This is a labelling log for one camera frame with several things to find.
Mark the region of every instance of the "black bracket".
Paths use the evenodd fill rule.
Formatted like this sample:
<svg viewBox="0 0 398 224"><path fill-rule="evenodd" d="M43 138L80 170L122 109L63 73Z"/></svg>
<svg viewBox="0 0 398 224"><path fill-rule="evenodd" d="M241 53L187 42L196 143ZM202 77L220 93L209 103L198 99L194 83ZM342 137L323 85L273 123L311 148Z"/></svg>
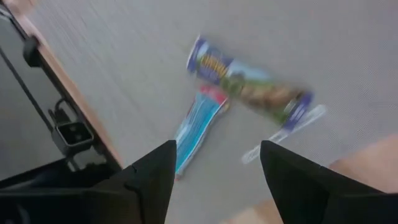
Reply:
<svg viewBox="0 0 398 224"><path fill-rule="evenodd" d="M30 67L40 67L41 59L39 54L40 42L37 37L29 36L24 42L24 59Z"/></svg>

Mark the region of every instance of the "plastic wrapper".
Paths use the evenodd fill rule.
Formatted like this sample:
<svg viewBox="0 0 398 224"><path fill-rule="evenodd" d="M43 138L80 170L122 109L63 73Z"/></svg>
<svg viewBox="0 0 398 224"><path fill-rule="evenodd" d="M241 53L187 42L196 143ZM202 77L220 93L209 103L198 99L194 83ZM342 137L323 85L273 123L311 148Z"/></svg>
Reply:
<svg viewBox="0 0 398 224"><path fill-rule="evenodd" d="M228 97L224 93L210 85L200 87L195 101L175 135L177 142L176 180L182 177L185 168L198 152L211 123L228 108Z"/></svg>
<svg viewBox="0 0 398 224"><path fill-rule="evenodd" d="M271 115L286 130L294 129L312 100L310 91L277 82L265 71L225 56L203 37L195 42L187 68L228 95Z"/></svg>
<svg viewBox="0 0 398 224"><path fill-rule="evenodd" d="M321 118L325 113L327 109L325 105L318 105L314 107L311 111L307 112L303 118L297 123L297 125L294 127L293 130L291 131L286 131L286 130L280 130L277 133L275 133L273 136L271 136L268 140L272 141L276 144L279 144L282 140L287 138L289 135L300 131L302 128L306 127L307 125L313 123L317 119ZM241 162L243 164L248 164L258 158L260 156L260 151L261 151L261 146L257 145L254 149L251 149L250 151L246 152L242 158Z"/></svg>

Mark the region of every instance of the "colorful food packaging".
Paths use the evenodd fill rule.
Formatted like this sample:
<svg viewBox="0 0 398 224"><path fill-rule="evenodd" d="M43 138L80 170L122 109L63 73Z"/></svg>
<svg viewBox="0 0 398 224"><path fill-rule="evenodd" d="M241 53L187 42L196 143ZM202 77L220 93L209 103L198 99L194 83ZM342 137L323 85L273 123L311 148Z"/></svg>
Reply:
<svg viewBox="0 0 398 224"><path fill-rule="evenodd" d="M198 152L211 123L229 108L228 97L211 85L202 85L187 116L176 135L177 161L175 179L182 177L185 168Z"/></svg>
<svg viewBox="0 0 398 224"><path fill-rule="evenodd" d="M187 69L250 107L270 114L286 130L294 129L312 101L311 92L277 82L263 70L225 56L200 36Z"/></svg>

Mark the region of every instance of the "snack package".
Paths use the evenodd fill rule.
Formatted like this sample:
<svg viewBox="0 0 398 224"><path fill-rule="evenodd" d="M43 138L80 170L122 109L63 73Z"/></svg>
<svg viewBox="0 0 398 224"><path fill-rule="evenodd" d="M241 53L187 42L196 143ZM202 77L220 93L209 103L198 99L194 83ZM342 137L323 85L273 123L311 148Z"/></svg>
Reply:
<svg viewBox="0 0 398 224"><path fill-rule="evenodd" d="M199 150L206 132L216 116L228 108L228 97L224 93L214 86L203 85L200 87L195 101L175 135L177 142L176 180L182 177L184 169Z"/></svg>
<svg viewBox="0 0 398 224"><path fill-rule="evenodd" d="M270 114L289 131L312 101L311 92L277 82L268 73L225 56L200 36L188 58L187 69L250 107Z"/></svg>

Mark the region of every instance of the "blue wrapper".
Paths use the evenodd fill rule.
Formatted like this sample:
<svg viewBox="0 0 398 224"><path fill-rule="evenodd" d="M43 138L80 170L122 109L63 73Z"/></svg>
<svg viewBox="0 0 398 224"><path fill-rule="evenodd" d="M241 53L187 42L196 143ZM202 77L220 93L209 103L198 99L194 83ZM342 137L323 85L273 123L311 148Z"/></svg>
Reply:
<svg viewBox="0 0 398 224"><path fill-rule="evenodd" d="M228 98L224 93L213 86L201 86L175 135L177 142L176 180L182 177L184 169L198 152L211 123L216 116L226 111L228 106Z"/></svg>

